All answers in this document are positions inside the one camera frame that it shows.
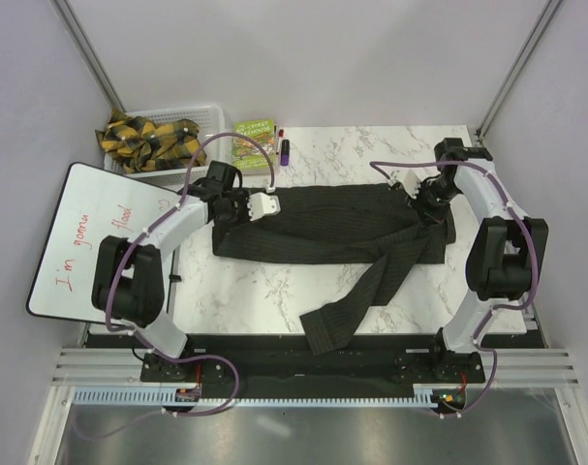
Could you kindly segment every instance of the whiteboard frame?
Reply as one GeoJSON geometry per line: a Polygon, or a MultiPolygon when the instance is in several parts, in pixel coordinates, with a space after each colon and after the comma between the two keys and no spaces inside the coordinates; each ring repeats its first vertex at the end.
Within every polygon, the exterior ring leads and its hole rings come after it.
{"type": "MultiPolygon", "coordinates": [[[[50,221],[50,226],[48,227],[48,232],[46,233],[46,240],[44,242],[44,247],[42,248],[42,254],[40,255],[40,259],[38,260],[38,265],[37,265],[37,268],[35,270],[35,275],[33,276],[33,281],[31,282],[31,287],[29,289],[29,294],[26,297],[25,308],[26,308],[26,312],[29,315],[31,315],[32,317],[47,318],[47,319],[51,319],[51,320],[62,320],[62,321],[67,321],[67,322],[82,322],[82,323],[90,323],[90,324],[103,325],[104,323],[101,322],[101,321],[81,320],[81,319],[78,319],[78,318],[70,318],[70,317],[68,317],[68,318],[54,317],[52,315],[41,315],[39,313],[35,313],[35,312],[31,311],[31,308],[29,307],[29,303],[31,302],[31,296],[33,295],[33,292],[35,290],[35,286],[36,286],[37,281],[38,281],[38,277],[40,275],[40,270],[42,268],[42,262],[44,261],[44,255],[46,254],[46,248],[48,247],[48,244],[50,242],[50,234],[52,233],[52,228],[54,226],[54,222],[57,219],[57,214],[59,212],[59,206],[61,205],[61,200],[63,199],[63,195],[65,194],[65,189],[66,189],[67,184],[68,184],[68,179],[70,178],[70,172],[72,171],[72,167],[74,165],[84,165],[84,166],[89,167],[89,168],[91,168],[93,170],[103,171],[103,172],[105,172],[107,174],[110,174],[110,175],[113,175],[113,176],[119,176],[119,177],[122,177],[124,179],[129,179],[127,176],[124,176],[122,174],[118,174],[116,172],[112,172],[112,171],[108,171],[108,170],[103,170],[102,168],[94,167],[93,165],[89,165],[87,163],[74,162],[74,163],[71,163],[68,166],[68,170],[66,171],[65,178],[63,179],[63,185],[61,186],[61,192],[59,193],[59,197],[57,199],[57,204],[54,207],[54,212],[52,214],[52,220],[50,221]]],[[[164,187],[161,187],[161,186],[154,186],[152,184],[150,184],[150,186],[152,186],[154,189],[161,189],[163,191],[175,192],[175,191],[173,191],[171,189],[167,189],[167,188],[164,188],[164,187]]],[[[165,279],[165,281],[166,281],[165,282],[165,288],[167,287],[167,284],[169,285],[169,288],[166,289],[167,294],[168,294],[168,298],[167,298],[167,307],[165,308],[165,311],[167,313],[170,313],[170,309],[171,309],[170,300],[171,300],[172,297],[174,298],[174,295],[172,294],[172,285],[171,285],[172,282],[170,281],[170,276],[172,274],[175,274],[175,264],[176,264],[176,262],[177,262],[177,252],[175,251],[175,252],[173,252],[173,254],[171,256],[169,276],[167,277],[167,279],[165,279]]]]}

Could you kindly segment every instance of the folded fabric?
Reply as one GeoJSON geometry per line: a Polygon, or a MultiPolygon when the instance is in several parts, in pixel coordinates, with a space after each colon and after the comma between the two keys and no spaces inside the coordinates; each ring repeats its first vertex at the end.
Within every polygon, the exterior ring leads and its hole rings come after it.
{"type": "Polygon", "coordinates": [[[452,216],[425,227],[386,184],[277,189],[281,212],[215,224],[214,255],[272,264],[372,264],[342,299],[300,317],[314,354],[351,341],[371,305],[387,305],[415,264],[442,264],[452,216]]]}
{"type": "MultiPolygon", "coordinates": [[[[190,119],[158,125],[144,116],[128,116],[114,109],[107,128],[96,131],[102,148],[125,172],[186,168],[199,148],[200,127],[190,119]]],[[[205,164],[205,154],[195,166],[205,164]]]]}

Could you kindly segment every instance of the white wall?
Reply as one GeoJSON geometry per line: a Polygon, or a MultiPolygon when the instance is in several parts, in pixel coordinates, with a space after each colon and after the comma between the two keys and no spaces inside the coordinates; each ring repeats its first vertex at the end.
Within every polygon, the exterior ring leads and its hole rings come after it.
{"type": "Polygon", "coordinates": [[[485,141],[550,237],[536,304],[588,396],[588,0],[565,2],[485,141]]]}
{"type": "Polygon", "coordinates": [[[59,349],[77,340],[25,301],[65,171],[101,163],[108,112],[49,2],[0,2],[0,465],[25,463],[59,349]]]}
{"type": "Polygon", "coordinates": [[[70,0],[128,110],[477,125],[544,0],[70,0]]]}

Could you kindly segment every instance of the book cover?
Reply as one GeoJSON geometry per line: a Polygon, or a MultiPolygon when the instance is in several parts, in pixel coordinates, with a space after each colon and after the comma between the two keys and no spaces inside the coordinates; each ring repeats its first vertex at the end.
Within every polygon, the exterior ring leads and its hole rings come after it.
{"type": "MultiPolygon", "coordinates": [[[[276,167],[275,141],[273,119],[256,119],[236,123],[233,129],[239,134],[248,136],[256,141],[267,152],[272,165],[276,167]]],[[[232,142],[233,165],[244,173],[264,173],[269,171],[267,160],[259,149],[251,142],[235,138],[232,142]]]]}

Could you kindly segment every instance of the black whiteboard border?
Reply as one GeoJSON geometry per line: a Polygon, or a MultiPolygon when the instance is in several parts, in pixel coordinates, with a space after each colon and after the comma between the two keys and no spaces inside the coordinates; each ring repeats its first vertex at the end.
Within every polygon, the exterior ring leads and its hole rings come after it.
{"type": "MultiPolygon", "coordinates": [[[[29,307],[29,303],[31,302],[31,296],[33,295],[33,291],[35,290],[35,283],[37,282],[38,276],[40,275],[40,268],[42,267],[42,261],[44,260],[44,255],[46,254],[46,248],[48,246],[48,242],[50,241],[50,234],[52,233],[52,227],[54,226],[54,221],[57,219],[57,213],[59,212],[59,206],[61,205],[61,199],[63,199],[63,194],[65,193],[65,188],[68,184],[68,179],[70,178],[70,172],[72,171],[72,168],[75,165],[84,165],[84,166],[92,168],[94,170],[104,171],[104,172],[106,172],[108,174],[112,174],[114,176],[119,176],[119,177],[123,177],[124,179],[140,182],[140,181],[133,179],[131,177],[124,176],[123,174],[118,174],[116,172],[107,171],[102,168],[94,167],[93,165],[88,165],[83,162],[73,162],[68,166],[68,171],[65,174],[65,179],[63,180],[63,186],[61,186],[61,192],[60,192],[59,198],[57,200],[57,205],[54,207],[54,213],[52,214],[52,221],[50,221],[50,227],[48,228],[48,233],[46,234],[46,241],[44,242],[44,248],[42,249],[42,255],[40,256],[40,260],[38,261],[38,267],[35,270],[35,276],[33,277],[33,282],[31,283],[31,289],[29,290],[29,295],[26,297],[26,312],[29,315],[36,317],[36,318],[48,318],[51,320],[62,320],[65,322],[81,322],[81,323],[92,323],[92,324],[96,324],[96,325],[103,325],[104,322],[100,322],[100,321],[79,320],[76,318],[62,318],[62,317],[53,317],[51,315],[40,315],[40,314],[32,312],[31,308],[29,307]]],[[[171,189],[167,189],[166,187],[154,186],[154,185],[152,185],[152,187],[161,189],[163,191],[175,192],[171,189]]],[[[176,252],[173,252],[173,254],[171,256],[170,274],[173,273],[173,267],[175,265],[175,258],[176,258],[175,255],[176,255],[176,252]]],[[[169,296],[167,298],[167,313],[169,313],[169,309],[170,309],[170,291],[171,291],[171,282],[169,280],[169,296]]]]}

